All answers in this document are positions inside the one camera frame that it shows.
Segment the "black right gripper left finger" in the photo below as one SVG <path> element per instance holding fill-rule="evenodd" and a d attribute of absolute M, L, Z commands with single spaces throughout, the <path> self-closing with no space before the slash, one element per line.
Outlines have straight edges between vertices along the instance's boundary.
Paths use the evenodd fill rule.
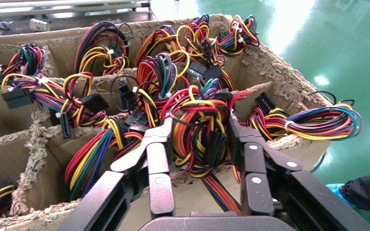
<path fill-rule="evenodd" d="M 175 202 L 169 176 L 169 157 L 172 152 L 173 119 L 145 131 L 140 146 L 114 161 L 110 168 L 123 173 L 124 186 L 133 192 L 130 200 L 149 189 L 151 218 L 174 216 Z"/>

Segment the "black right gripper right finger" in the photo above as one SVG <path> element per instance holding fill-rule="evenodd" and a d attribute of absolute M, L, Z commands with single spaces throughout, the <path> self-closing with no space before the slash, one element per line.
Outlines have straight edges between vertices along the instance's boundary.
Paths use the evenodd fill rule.
<path fill-rule="evenodd" d="M 298 160 L 269 146 L 260 132 L 242 126 L 234 113 L 228 124 L 232 163 L 241 175 L 241 214 L 272 216 L 275 211 L 267 171 L 290 173 L 304 169 Z"/>

